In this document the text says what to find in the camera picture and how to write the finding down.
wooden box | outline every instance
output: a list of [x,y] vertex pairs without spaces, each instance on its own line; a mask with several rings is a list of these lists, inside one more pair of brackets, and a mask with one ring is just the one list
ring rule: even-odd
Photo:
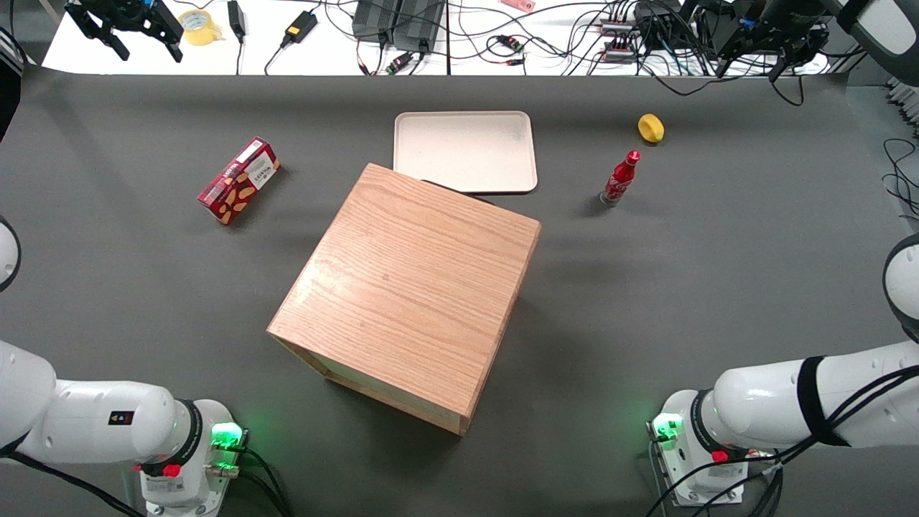
[[539,229],[368,165],[267,331],[325,377],[461,436]]

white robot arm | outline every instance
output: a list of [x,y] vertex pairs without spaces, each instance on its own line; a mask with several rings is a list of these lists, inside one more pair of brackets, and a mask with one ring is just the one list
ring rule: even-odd
[[[0,217],[0,291],[20,259]],[[63,381],[41,357],[0,340],[0,462],[133,462],[149,513],[216,516],[245,438],[219,402],[130,381]]]
[[910,341],[735,368],[710,390],[679,391],[664,402],[648,427],[670,483],[701,466],[723,463],[677,484],[677,505],[741,502],[743,487],[719,494],[746,479],[748,464],[729,460],[751,451],[786,450],[811,436],[826,445],[859,448],[919,444],[919,377],[874,399],[838,427],[827,421],[863,386],[919,364],[919,235],[907,237],[888,255],[883,283]]

red bottle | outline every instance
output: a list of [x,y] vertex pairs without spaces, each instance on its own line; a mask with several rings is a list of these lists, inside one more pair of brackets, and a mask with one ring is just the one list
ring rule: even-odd
[[635,164],[641,160],[641,153],[638,151],[629,151],[629,155],[623,162],[613,169],[613,174],[609,176],[607,186],[600,192],[600,200],[612,208],[619,203],[622,196],[625,195],[626,189],[635,179]]

yellow tape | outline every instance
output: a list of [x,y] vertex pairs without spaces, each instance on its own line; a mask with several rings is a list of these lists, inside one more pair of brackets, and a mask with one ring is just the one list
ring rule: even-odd
[[178,17],[178,22],[185,30],[185,40],[192,45],[207,45],[221,38],[221,29],[207,11],[192,9]]

lemon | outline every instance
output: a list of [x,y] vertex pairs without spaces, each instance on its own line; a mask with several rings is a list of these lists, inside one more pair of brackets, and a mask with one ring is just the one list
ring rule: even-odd
[[656,116],[648,113],[638,120],[638,132],[641,138],[651,144],[657,144],[664,139],[664,123]]

